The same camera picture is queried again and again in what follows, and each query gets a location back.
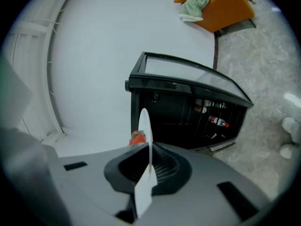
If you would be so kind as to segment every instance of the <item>gray floor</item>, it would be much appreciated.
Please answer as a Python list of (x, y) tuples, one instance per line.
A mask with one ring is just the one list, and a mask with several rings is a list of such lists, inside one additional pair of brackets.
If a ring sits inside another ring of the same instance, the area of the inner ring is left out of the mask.
[(278, 153), (283, 143), (291, 142), (280, 122), (286, 116), (301, 118), (301, 108), (284, 98), (285, 94), (301, 98), (301, 57), (276, 5), (270, 0), (255, 2), (257, 28), (249, 21), (228, 27), (219, 39), (217, 66), (243, 88), (254, 107), (247, 113), (236, 145), (214, 156), (274, 199), (291, 163)]

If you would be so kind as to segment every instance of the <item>black mini fridge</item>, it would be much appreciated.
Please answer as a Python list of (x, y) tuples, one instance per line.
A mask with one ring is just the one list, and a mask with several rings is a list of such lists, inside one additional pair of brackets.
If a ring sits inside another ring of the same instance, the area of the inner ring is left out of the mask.
[(230, 78), (201, 64), (143, 52), (126, 91), (131, 92), (131, 131), (146, 108), (155, 142), (186, 149), (233, 142), (253, 106)]

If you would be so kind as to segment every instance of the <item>person's foot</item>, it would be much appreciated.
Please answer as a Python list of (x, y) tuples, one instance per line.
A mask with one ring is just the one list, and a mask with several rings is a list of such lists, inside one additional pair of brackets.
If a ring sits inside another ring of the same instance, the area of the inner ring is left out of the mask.
[(296, 121), (292, 117), (285, 117), (281, 121), (281, 126), (286, 132), (291, 133), (291, 128), (295, 123)]
[(295, 150), (295, 146), (293, 144), (284, 144), (280, 147), (280, 155), (284, 158), (290, 159), (293, 155), (293, 151)]

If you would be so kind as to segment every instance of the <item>green blanket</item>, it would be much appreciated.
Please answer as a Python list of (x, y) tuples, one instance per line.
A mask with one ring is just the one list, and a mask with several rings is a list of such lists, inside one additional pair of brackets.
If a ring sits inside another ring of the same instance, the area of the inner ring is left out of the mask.
[(202, 21), (202, 9), (210, 0), (186, 0), (182, 5), (179, 17), (182, 21)]

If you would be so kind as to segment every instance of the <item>orange chair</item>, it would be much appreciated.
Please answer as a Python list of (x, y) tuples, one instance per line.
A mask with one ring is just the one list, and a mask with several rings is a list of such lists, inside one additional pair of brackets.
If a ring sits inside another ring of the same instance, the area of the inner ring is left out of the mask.
[(254, 17), (254, 11), (247, 0), (210, 0), (202, 10), (203, 21), (196, 24), (215, 32), (231, 24)]

